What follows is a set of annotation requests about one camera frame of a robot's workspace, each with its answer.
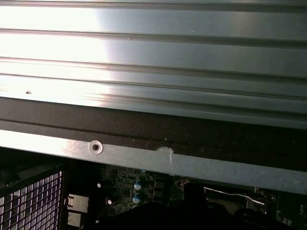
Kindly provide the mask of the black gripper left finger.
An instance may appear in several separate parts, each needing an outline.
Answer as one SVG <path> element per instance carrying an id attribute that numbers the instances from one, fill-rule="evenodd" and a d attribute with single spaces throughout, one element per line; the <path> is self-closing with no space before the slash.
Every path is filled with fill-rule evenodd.
<path id="1" fill-rule="evenodd" d="M 196 185 L 184 185 L 184 198 L 166 207 L 150 202 L 99 220 L 97 230 L 193 230 L 196 228 Z"/>

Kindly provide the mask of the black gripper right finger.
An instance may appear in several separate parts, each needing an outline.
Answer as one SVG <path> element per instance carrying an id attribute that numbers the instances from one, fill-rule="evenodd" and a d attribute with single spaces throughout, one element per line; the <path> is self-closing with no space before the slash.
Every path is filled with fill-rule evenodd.
<path id="1" fill-rule="evenodd" d="M 305 230 L 307 197 L 197 183 L 197 230 Z"/>

